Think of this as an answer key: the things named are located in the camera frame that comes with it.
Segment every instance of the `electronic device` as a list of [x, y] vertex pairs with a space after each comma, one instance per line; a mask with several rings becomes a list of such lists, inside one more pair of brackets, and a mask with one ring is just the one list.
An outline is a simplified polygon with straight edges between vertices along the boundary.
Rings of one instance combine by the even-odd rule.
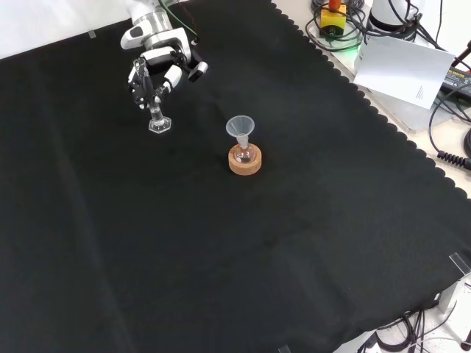
[[[448, 70], [447, 76], [445, 77], [440, 91], [443, 93], [449, 93], [457, 87], [467, 85], [471, 83], [471, 74], [466, 71], [458, 70], [453, 66]], [[463, 99], [471, 103], [471, 87], [464, 87], [457, 91], [454, 96], [458, 99]]]
[[321, 32], [322, 35], [343, 35], [347, 22], [347, 6], [341, 0], [330, 0], [329, 9], [321, 10]]
[[420, 15], [419, 4], [415, 5], [414, 2], [416, 1], [411, 0], [408, 5], [405, 0], [375, 0], [369, 12], [366, 28], [389, 33], [390, 36], [399, 39], [414, 41], [416, 37], [414, 26], [403, 26], [404, 23], [398, 18], [413, 22], [414, 16]]

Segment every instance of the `black tablecloth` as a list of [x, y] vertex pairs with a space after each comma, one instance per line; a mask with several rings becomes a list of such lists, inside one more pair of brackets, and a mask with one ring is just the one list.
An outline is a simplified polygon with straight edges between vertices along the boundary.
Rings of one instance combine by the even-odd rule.
[[210, 70], [164, 135], [127, 92], [130, 21], [0, 62], [2, 352], [332, 352], [471, 260], [465, 193], [268, 1], [186, 7]]

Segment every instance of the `white paper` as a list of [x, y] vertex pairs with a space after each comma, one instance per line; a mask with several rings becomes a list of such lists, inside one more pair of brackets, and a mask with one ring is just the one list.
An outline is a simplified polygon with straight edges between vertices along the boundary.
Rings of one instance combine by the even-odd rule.
[[430, 109], [454, 55], [392, 37], [366, 37], [354, 83]]

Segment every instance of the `round wooden block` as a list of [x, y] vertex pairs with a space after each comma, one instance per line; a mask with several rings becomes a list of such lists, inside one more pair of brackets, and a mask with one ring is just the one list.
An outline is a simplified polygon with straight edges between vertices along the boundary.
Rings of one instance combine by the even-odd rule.
[[234, 150], [236, 149], [237, 145], [232, 147], [229, 151], [228, 158], [229, 158], [229, 168], [231, 171], [236, 173], [237, 175], [252, 175], [258, 172], [258, 169], [262, 166], [262, 151], [253, 143], [251, 143], [253, 149], [257, 153], [255, 155], [255, 159], [251, 163], [239, 163], [234, 158]]

